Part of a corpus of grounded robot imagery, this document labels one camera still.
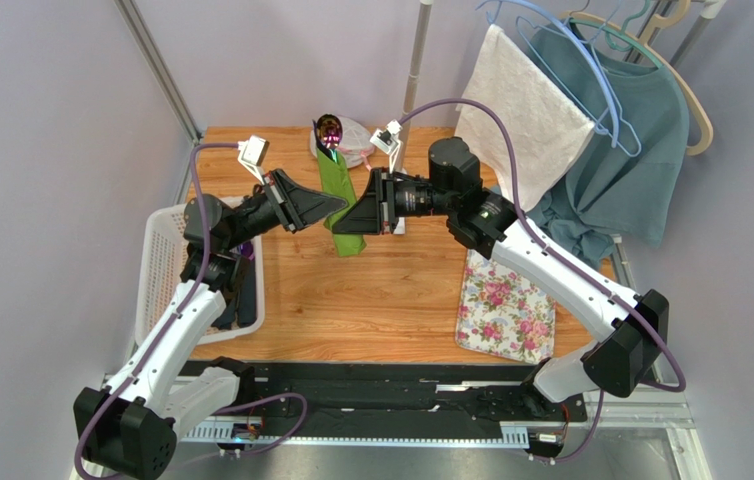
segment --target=wooden hanger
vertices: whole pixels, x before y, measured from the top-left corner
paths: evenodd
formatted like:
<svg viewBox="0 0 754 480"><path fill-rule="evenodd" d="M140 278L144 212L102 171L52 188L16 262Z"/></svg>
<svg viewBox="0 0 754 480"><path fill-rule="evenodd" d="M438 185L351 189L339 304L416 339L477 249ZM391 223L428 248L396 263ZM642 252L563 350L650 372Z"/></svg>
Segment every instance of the wooden hanger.
<svg viewBox="0 0 754 480"><path fill-rule="evenodd" d="M646 27L643 29L643 33L638 38L638 41L644 45L649 45L649 39L658 30L672 27L673 25L682 21L685 15L688 14L688 10L691 8L691 0L678 0L676 11L669 17L664 17L659 14L652 15L652 18L646 22Z"/></svg>
<svg viewBox="0 0 754 480"><path fill-rule="evenodd" d="M687 6L690 6L690 0L679 0L682 4L687 4ZM684 13L687 12L687 9L685 9L685 12L680 12L679 10L676 11L673 15L670 17L661 17L660 15L653 15L652 20L650 20L650 23L655 20L656 17L658 17L660 20L657 20L655 22L655 26L653 28L660 29L660 28L666 28L666 26L675 24L681 18L676 19L677 15L681 13L681 16L684 16ZM589 13L584 12L572 12L571 14L569 12L561 15L562 19L566 19L568 17L572 17L575 19L580 20L587 20L591 22L595 22L597 27L605 24L605 19L601 17L597 17L596 15L591 15ZM653 62L658 65L661 64L667 70L670 71L670 73L673 74L673 77L676 78L676 82L679 84L679 88L682 90L682 94L685 97L685 102L688 104L688 109L691 111L691 114L694 116L694 119L696 120L697 126L699 126L700 131L700 139L699 142L697 142L695 145L688 145L687 150L685 151L689 156L693 157L695 155L699 155L700 153L706 151L708 149L709 145L711 145L712 140L714 140L714 127L711 125L711 120L708 118L708 114L705 113L705 109L702 108L702 104L699 103L699 100L697 99L696 95L694 94L694 91L691 90L691 87L688 86L687 83L685 83L684 79L682 79L682 76L679 75L679 72L676 71L670 64L667 62L667 60L664 59L661 55L658 55L658 53L652 49L652 47L646 45L644 42L641 42L639 38L635 37L634 35L628 33L628 32L620 32L620 26L615 25L613 23L608 22L608 27L610 27L612 30L614 30L615 35L623 35L628 36L631 40L635 42L640 42L643 44L643 48L646 49L646 53L649 53L652 57Z"/></svg>

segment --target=clothes hanger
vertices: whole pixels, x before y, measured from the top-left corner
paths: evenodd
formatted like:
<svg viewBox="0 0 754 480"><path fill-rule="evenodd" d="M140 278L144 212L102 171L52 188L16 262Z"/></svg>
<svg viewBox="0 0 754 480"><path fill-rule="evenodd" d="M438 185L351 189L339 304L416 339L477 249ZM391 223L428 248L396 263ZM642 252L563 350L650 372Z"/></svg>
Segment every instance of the clothes hanger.
<svg viewBox="0 0 754 480"><path fill-rule="evenodd" d="M573 32L571 32L566 26L557 19L551 12L545 10L544 8L540 7L537 4L528 2L526 0L484 0L475 10L480 9L487 3L497 1L498 7L496 7L495 14L490 14L489 12L486 12L487 21L489 21L490 25L495 23L496 19L498 18L499 12L501 12L501 6L504 4L504 2L507 3L513 3L522 7L525 7L529 10L532 10L548 20L552 23L552 25L555 26L560 32L559 34L565 36L567 39L569 39L570 42L572 42L576 48L578 48L579 52L581 52L581 56L584 58L584 61L587 62L587 64L590 66L591 71L593 72L593 76L596 77L596 81L599 83L599 86L602 88L602 95L605 98L605 104L607 105L606 111L602 114L602 117L607 113L611 115L611 120L613 124L613 132L611 134L611 147L617 148L619 145L619 135L620 135L620 116L619 111L617 109L617 103L614 101L614 94L613 90L610 88L610 85L608 83L608 79L605 76L605 74L602 72L602 69L599 67L597 61L593 58L591 53L588 51L587 48L585 48L584 44L575 36Z"/></svg>
<svg viewBox="0 0 754 480"><path fill-rule="evenodd" d="M566 17L566 19L568 19L570 23L574 23L576 25L586 25L588 27L601 29L603 32L605 32L605 36L613 35L614 37L628 44L629 48L624 51L628 51L634 48L635 50L640 52L641 55L649 59L649 61L651 61L655 65L655 67L667 68L663 63L661 63L661 60L657 54L650 52L646 45L640 43L639 41L637 41L637 39L629 38L623 35L620 31L615 29L615 26L612 23L605 22L605 20L601 17L596 17L602 22L601 24L595 21L585 20L581 17L582 14L583 12L575 12L573 16Z"/></svg>
<svg viewBox="0 0 754 480"><path fill-rule="evenodd" d="M683 18L685 18L685 15L688 14L688 11L691 8L691 0L677 0L677 2L678 5L676 6L676 10L671 13L669 17L665 17L657 13L655 15L652 15L652 18L650 18L649 21L646 22L646 27L643 29L643 33L638 38L640 43L648 45L649 39L652 38L652 35L655 32L672 27L673 25L681 22Z"/></svg>
<svg viewBox="0 0 754 480"><path fill-rule="evenodd" d="M690 5L690 0L680 1ZM676 78L676 83L679 84L679 88L682 90L682 94L685 97L685 102L688 104L688 109L694 116L694 119L696 120L697 126L699 127L700 131L699 142L697 142L695 145L688 145L686 153L689 156L699 155L700 153L704 152L709 147L709 145L711 145L711 142L714 140L714 126L711 124L711 120L708 118L708 114L705 112L705 109L702 107L702 104L700 104L693 90L691 90L691 87L687 83L685 83L684 79L682 79L682 76L679 75L679 72L677 72L676 69L670 66L670 64L667 62L667 60L664 59L664 57L658 55L658 53L655 52L652 47L643 44L643 42L641 42L641 40L634 35L628 32L621 32L620 27L615 24L606 22L604 18L585 12L574 12L571 16L564 14L562 15L562 18L564 20L571 19L570 21L574 21L576 23L581 22L582 25L590 25L594 28L599 28L599 26L601 25L603 29L610 31L612 35L617 36L626 43L629 43L633 47L637 48L638 51L643 54L643 56L652 60L652 62L655 63L658 68L663 67L669 70L670 73L673 74L673 77Z"/></svg>
<svg viewBox="0 0 754 480"><path fill-rule="evenodd" d="M620 28L620 33L628 31L628 24L631 23L632 20L637 20L638 18L642 17L646 14L646 12L649 10L649 3L651 0L644 0L643 1L643 8L640 9L639 12L635 13L634 15L630 15L628 18L623 20L623 26ZM583 12L584 10L587 10L587 7L585 6L579 12ZM628 52L632 49L632 47L623 47L621 45L617 45L616 42L614 42L613 37L610 33L605 33L605 42L608 43L608 46L612 49L618 51L618 52Z"/></svg>
<svg viewBox="0 0 754 480"><path fill-rule="evenodd" d="M623 0L618 0L617 1L617 7L611 12L611 14L605 20L605 22L610 21L610 19L613 18L617 14L617 12L620 10L620 7L622 6L622 3L623 3ZM585 3L584 7L581 10L578 10L578 11L583 11L589 4L590 4L590 2L588 0ZM545 58L543 58L543 56L540 55L540 52L538 52L537 49L534 48L533 43L531 43L531 41L528 39L528 37L525 36L525 33L522 31L522 28L519 25L520 21L527 23L528 26L530 26L531 28L533 28L535 30L537 30L537 29L545 30L545 31L547 31L547 32L549 32L549 33L551 33L553 35L557 35L557 36L562 37L562 38L567 38L566 35L564 35L561 31L555 30L552 27L548 27L546 25L537 25L533 21L531 21L530 19L525 18L525 17L523 17L521 15L519 15L519 16L516 17L516 32L519 34L519 36L522 37L523 40L525 40L525 43L527 44L528 49L530 50L530 52L537 56L537 60L540 63L540 67L543 68L543 69L545 69L545 70L547 70L548 74L549 74L549 78L552 81L554 81L554 82L556 82L558 84L558 87L560 88L560 90L564 94L566 94L568 97L570 97L570 99L573 101L573 103L575 103L575 105L578 106L584 112L584 114L587 115L588 118L590 118L591 120L593 120L593 122L594 122L593 130L597 134L600 134L600 135L609 135L610 136L611 132L607 129L607 127L605 127L604 125L602 125L602 119L607 115L608 111L607 110L603 111L601 113L601 115L599 115L599 117L597 118L596 115L594 115L594 113L590 111L590 109L588 109L584 104L581 103L581 101L578 99L578 97L576 97L575 94L573 94L569 90L569 88L567 88L566 84L563 83L563 81L560 79L560 77L557 76L557 74L554 72L554 70L551 68L551 66L549 66L549 64L546 62ZM559 20L557 21L557 24L563 25L563 23L560 22ZM596 33L594 35L592 35L589 39L583 39L583 38L578 39L578 41L582 44L583 48L585 48L587 51L590 52L590 55L593 57L593 61L600 68L601 68L601 62L599 61L598 52L594 48L593 44L596 41L596 39L603 32L604 31L601 28L596 28ZM607 75L604 76L604 80L605 80L605 84L602 87L603 88L607 88L607 89L609 89L611 91L611 95L612 95L612 97L614 99L614 103L616 104L615 111L619 115L619 121L622 122L622 124L626 127L626 129L628 129L628 131L631 134L631 138L634 140L634 145L635 145L634 149L632 151L629 151L628 147L626 147L619 140L617 140L617 142L616 142L616 148L621 149L626 155L628 155L631 158L634 158L634 157L636 157L636 156L638 156L638 155L641 154L641 152L643 151L643 145L641 144L640 138L637 136L637 132L635 131L634 126L630 122L628 122L625 118L622 118L622 110L623 110L622 109L622 104L620 103L620 100L617 97L616 92L614 92L613 86L611 86L611 83L608 80Z"/></svg>

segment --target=blue clothes hanger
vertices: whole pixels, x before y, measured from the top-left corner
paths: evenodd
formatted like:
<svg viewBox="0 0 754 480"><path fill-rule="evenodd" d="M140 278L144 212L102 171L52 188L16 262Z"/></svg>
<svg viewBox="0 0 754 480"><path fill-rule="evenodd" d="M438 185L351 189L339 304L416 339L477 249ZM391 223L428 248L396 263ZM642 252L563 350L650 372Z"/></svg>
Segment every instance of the blue clothes hanger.
<svg viewBox="0 0 754 480"><path fill-rule="evenodd" d="M572 101L582 109L585 115L587 115L591 120L595 122L594 125L594 131L597 134L601 135L607 135L611 137L611 147L612 148L620 148L623 150L623 152L626 153L629 157L636 157L640 155L641 151L643 150L643 147L641 145L641 142L639 138L637 137L637 133L634 130L634 127L631 123L626 121L624 118L622 118L622 105L620 104L619 99L616 96L616 93L614 93L613 88L611 87L610 82L608 81L608 77L602 72L602 69L600 67L599 57L596 52L596 49L594 48L593 44L596 41L596 39L602 34L606 33L607 31L604 30L607 23L613 18L613 16L619 11L620 6L622 5L622 0L619 0L617 2L617 8L608 16L608 18L605 20L605 23L596 27L596 32L587 40L581 40L579 39L572 30L566 26L564 21L561 21L557 19L554 15L552 15L550 12L544 10L542 7L527 2L525 0L486 0L480 5L478 5L477 9L480 9L485 4L492 2L492 1L498 1L498 7L496 8L495 14L491 15L490 12L486 12L487 20L490 24L494 23L497 18L498 14L501 11L501 6L504 2L513 3L516 5L520 5L523 7L526 7L530 10L533 10L534 12L537 12L542 17L546 18L552 26L557 28L557 30L554 30L550 27L547 27L545 25L537 25L531 20L520 16L517 16L516 18L516 30L519 33L519 35L525 40L525 42L528 44L530 50L537 56L537 58L540 60L540 63L542 63L543 67L546 68L552 79L554 79L558 84L560 89L566 93ZM602 90L602 94L605 97L605 101L608 105L608 107L601 113L599 117L596 117L590 110L585 107L578 98L569 91L568 88L566 88L566 85L560 80L560 78L557 77L557 75L554 73L552 68L546 63L545 59L543 59L542 55L534 48L534 46L531 44L530 40L525 36L525 34L522 32L522 29L519 28L519 21L524 21L534 29L543 29L550 33L553 33L555 35L558 35L560 37L564 37L568 39L570 42L575 44L576 48L578 48L579 52L584 57L584 60L587 61L588 65L590 66L591 70L593 71L594 76L596 77L597 82L599 83L599 86ZM612 125L613 125L613 133L608 130L607 127L602 125L602 119L605 118L606 115L611 115ZM620 141L619 141L619 133L620 133L620 123L625 125L625 127L628 129L629 133L631 134L631 137L634 139L637 147L636 151L629 151Z"/></svg>
<svg viewBox="0 0 754 480"><path fill-rule="evenodd" d="M599 82L599 86L602 88L602 95L605 97L605 104L607 104L608 108L605 113L608 113L611 115L611 120L613 123L613 135L611 137L611 147L617 148L617 143L619 142L619 135L620 135L620 118L619 118L619 112L616 109L616 104L614 102L613 98L613 91L610 89L610 86L608 84L607 77L605 77L605 74L602 73L602 69L599 68L599 64L596 62L596 60L593 58L593 56L590 54L590 52L587 51L587 48L583 43L581 43L581 40L578 39L578 37L575 36L572 31L567 28L563 23L560 22L560 20L557 19L551 12L545 10L544 8L540 7L537 4L527 2L525 0L484 0L476 10L479 10L481 7L486 5L487 3L497 1L498 7L495 10L495 15L490 15L489 12L486 12L486 18L487 21L489 21L490 24L495 23L496 19L498 18L498 14L501 12L501 6L504 2L513 3L516 5L520 5L522 7L525 7L529 10L532 10L548 20L552 23L555 27L557 27L558 30L560 30L560 33L565 36L567 39L569 39L570 42L575 44L575 47L578 48L578 51L581 53L581 56L584 58L584 60L587 62L587 64L590 66L590 69L593 71L593 76L596 77L596 81Z"/></svg>

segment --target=white towel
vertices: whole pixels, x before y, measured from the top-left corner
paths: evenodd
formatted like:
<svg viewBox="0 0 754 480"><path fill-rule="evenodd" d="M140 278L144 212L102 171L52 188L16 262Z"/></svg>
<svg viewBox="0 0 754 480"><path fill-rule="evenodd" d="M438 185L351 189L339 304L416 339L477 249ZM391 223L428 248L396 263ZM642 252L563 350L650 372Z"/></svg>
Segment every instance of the white towel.
<svg viewBox="0 0 754 480"><path fill-rule="evenodd" d="M523 210L537 205L569 170L593 132L593 122L496 25L486 32L463 98L490 107L507 127ZM507 147L495 122L462 105L455 135L495 170L502 195L513 201Z"/></svg>

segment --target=cable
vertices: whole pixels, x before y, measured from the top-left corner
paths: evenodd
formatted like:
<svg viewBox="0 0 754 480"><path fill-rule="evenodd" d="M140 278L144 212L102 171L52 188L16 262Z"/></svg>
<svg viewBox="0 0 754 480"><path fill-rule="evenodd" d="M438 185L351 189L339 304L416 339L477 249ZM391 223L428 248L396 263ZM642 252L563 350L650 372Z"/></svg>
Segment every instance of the cable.
<svg viewBox="0 0 754 480"><path fill-rule="evenodd" d="M426 103L414 109L410 113L401 117L401 119L398 120L398 123L403 125L404 123L408 122L410 119L420 114L421 112L430 110L431 108L438 107L441 105L449 105L449 104L471 105L473 107L479 108L480 110L482 110L484 113L489 115L495 121L495 124L498 126L498 129L501 131L501 135L504 137L504 142L507 145L507 156L509 157L509 160L510 160L510 176L511 176L511 182L513 184L513 208L516 211L517 219L519 220L519 223L522 225L522 228L525 230L526 233L528 233L531 239L537 243L537 245L540 245L540 247L542 247L544 252L554 257L563 266L567 267L573 273L575 273L576 275L584 279L584 281L586 281L587 283L592 285L596 290L601 292L602 295L605 295L606 297L611 299L611 301L613 301L614 303L622 307L632 317L634 317L637 320L637 322L640 324L640 326L646 331L646 333L649 334L650 338L652 338L652 341L655 342L655 344L658 346L658 349L661 350L661 353L664 354L664 357L667 359L667 361L670 362L670 366L673 368L673 372L676 374L676 379L678 381L678 385L664 385L664 384L654 382L654 381L642 381L641 383L643 383L644 385L648 385L650 387L657 388L659 390L667 391L667 392L684 391L685 387L687 386L687 382L685 380L685 374L682 371L682 368L679 366L679 362L676 361L676 358L673 356L673 353L667 347L667 344L664 342L664 339L662 339L661 336L658 335L658 332L656 332L655 329L652 328L652 326L649 324L646 318L644 318L643 315L641 315L640 312L638 312L634 307L629 305L628 302L620 298L619 295L609 290L607 287L605 287L603 284L598 282L595 278L590 276L588 273L586 273L576 264L572 263L569 259L567 259L563 255L558 253L557 250L550 249L548 243L543 241L543 239L540 238L539 235L537 235L537 232L535 232L534 229L531 228L531 225L528 223L528 219L525 215L525 211L522 210L521 205L519 205L519 175L516 171L516 153L513 151L513 143L510 141L510 134L507 132L507 127L504 126L504 122L502 122L501 119L498 118L498 115L496 115L496 113L492 111L492 109L474 100L469 100L465 98L446 98L446 99L436 100L430 103ZM596 410L596 417L593 419L593 424L590 427L590 432L587 435L587 438L578 447L578 449L576 449L575 452L563 458L560 458L557 461L560 461L560 462L569 461L575 458L576 456L578 456L581 452L584 451L585 448L587 448L587 445L589 444L590 439L593 437L593 434L596 432L596 427L599 424L599 419L600 419L601 411L602 411L602 399L604 398L604 395L605 395L605 392L600 390L599 391L599 404Z"/></svg>
<svg viewBox="0 0 754 480"><path fill-rule="evenodd" d="M278 439L274 440L272 443L265 445L264 447L256 448L253 450L245 450L245 451L241 451L240 453L227 453L226 455L229 457L238 457L238 458L245 455L258 455L260 453L265 453L268 450L272 450L278 447L284 441L291 438L291 436L294 435L294 433L297 432L298 429L300 429L300 426L303 424L303 421L306 420L306 398L303 395L300 395L299 393L281 393L279 395L274 395L272 397L264 398L264 399L261 399L252 403L245 403L244 405L236 405L234 407L224 407L214 412L214 415L231 415L241 410L246 410L248 408L252 409L257 406L266 405L268 403L272 403L272 402L275 402L277 400L284 399L284 398L296 398L300 400L300 402L303 405L303 410L300 412L300 417L297 419L297 423L295 423L294 426L291 427L291 429L288 432L286 432L284 435L282 435ZM179 465L176 465L174 467L170 467L169 470L180 470L182 468L193 465L195 463L204 462L205 460L210 460L212 458L219 458L221 456L222 456L222 453L220 451L217 451L214 453L207 453L205 455L200 455L196 458L192 458L186 462L180 463Z"/></svg>
<svg viewBox="0 0 754 480"><path fill-rule="evenodd" d="M300 417L297 418L297 422L294 424L293 427L291 427L291 430L285 432L284 435L280 436L273 442L260 447L260 448L254 448L252 450L245 450L241 453L241 455L258 455L260 453L265 453L268 450L273 450L274 448L280 446L283 442L291 438L294 433L300 429L300 426L303 425L303 422L306 420L306 411L307 411L307 404L306 404L306 397L303 395L300 395L299 393L289 392L289 393L280 393L278 395L273 395L267 398L264 398L262 400L257 400L255 402L245 403L243 405L236 405L234 407L224 407L220 410L214 412L215 415L232 415L233 413L240 412L242 410L247 410L250 408L258 407L261 405L267 405L268 403L276 402L278 400L284 400L286 398L296 398L297 400L300 400L300 403L303 405L302 410L300 411Z"/></svg>
<svg viewBox="0 0 754 480"><path fill-rule="evenodd" d="M566 445L566 434L569 433L569 408L565 403L561 403L560 406L563 407L563 429L561 430L563 438L561 441Z"/></svg>
<svg viewBox="0 0 754 480"><path fill-rule="evenodd" d="M158 334L155 335L155 338L152 339L149 347L147 347L146 351L143 352L143 355L141 355L140 360L138 360L137 365L135 365L134 369L131 371L131 374L126 377L125 381L123 381L123 383L121 383L113 391L113 393L111 393L111 395L105 400L105 403L103 403L102 406L99 407L98 410L96 410L96 413L94 413L90 421L87 422L87 426L84 427L81 435L78 436L78 445L76 445L75 447L75 458L73 459L73 463L75 464L75 470L78 472L78 475L84 480L116 479L121 477L120 474L109 475L107 477L95 477L87 472L87 470L84 469L83 462L84 447L87 445L87 441L90 439L90 434L93 433L93 429L96 427L96 424L99 423L102 415L105 414L105 412L111 407L111 405L113 405L117 398L128 388L129 385L131 385L131 382L133 382L140 374L140 372L143 371L143 367L149 361L149 358L155 352L155 349L158 347L158 344L161 343L161 340L167 334L167 331L170 330L170 327L173 326L175 320L182 314L182 310L187 308L188 304L191 302L191 299L199 288L199 285L201 283L200 279L205 277L205 271L208 269L208 260L211 251L211 233L209 232L208 228L208 214L205 211L205 200L202 196L199 174L197 173L197 156L199 155L199 152L201 150L208 148L233 148L237 150L238 144L205 143L202 145L197 145L193 150L191 150L189 161L191 181L194 184L197 203L199 204L200 220L202 221L202 264L200 265L199 273L197 274L197 280L194 281L194 284L191 286L190 290L188 290L188 293L187 295L185 295L185 298L182 300L182 302L179 303L179 305L176 307L176 310L170 315L169 318L167 318L167 320L165 320L164 325L161 327L161 330L158 331Z"/></svg>

